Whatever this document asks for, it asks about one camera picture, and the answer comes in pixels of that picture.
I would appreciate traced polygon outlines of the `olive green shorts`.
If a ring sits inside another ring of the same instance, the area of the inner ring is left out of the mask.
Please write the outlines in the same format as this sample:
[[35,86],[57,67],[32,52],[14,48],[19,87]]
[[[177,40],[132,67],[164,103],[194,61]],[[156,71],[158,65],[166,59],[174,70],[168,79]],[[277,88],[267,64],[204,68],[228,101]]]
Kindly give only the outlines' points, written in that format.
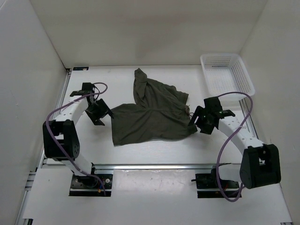
[[147,77],[140,68],[134,72],[135,103],[112,109],[112,142],[115,146],[151,140],[176,141],[189,137],[189,95],[175,86]]

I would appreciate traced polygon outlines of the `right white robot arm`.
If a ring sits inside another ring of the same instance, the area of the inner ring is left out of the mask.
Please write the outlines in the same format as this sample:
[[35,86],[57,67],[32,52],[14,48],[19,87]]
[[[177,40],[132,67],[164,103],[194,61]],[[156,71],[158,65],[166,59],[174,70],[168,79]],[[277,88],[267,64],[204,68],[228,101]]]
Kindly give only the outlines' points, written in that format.
[[218,97],[207,98],[204,107],[196,107],[189,124],[207,135],[218,129],[227,136],[226,143],[232,142],[242,155],[240,164],[216,163],[210,176],[215,187],[222,187],[228,180],[242,183],[248,189],[281,181],[278,148],[254,137],[231,110],[222,108]]

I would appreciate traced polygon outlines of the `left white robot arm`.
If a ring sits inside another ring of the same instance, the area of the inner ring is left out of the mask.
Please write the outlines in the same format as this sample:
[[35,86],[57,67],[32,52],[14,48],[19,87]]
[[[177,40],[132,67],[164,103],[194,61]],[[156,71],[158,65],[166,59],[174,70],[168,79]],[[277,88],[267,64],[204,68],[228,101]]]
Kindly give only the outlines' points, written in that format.
[[89,188],[105,190],[104,182],[94,173],[94,164],[80,153],[80,141],[76,125],[83,114],[86,114],[93,125],[104,125],[105,116],[113,117],[113,112],[99,96],[108,86],[102,83],[84,82],[80,90],[72,91],[66,104],[50,112],[43,123],[44,151],[47,158],[67,166],[78,181]]

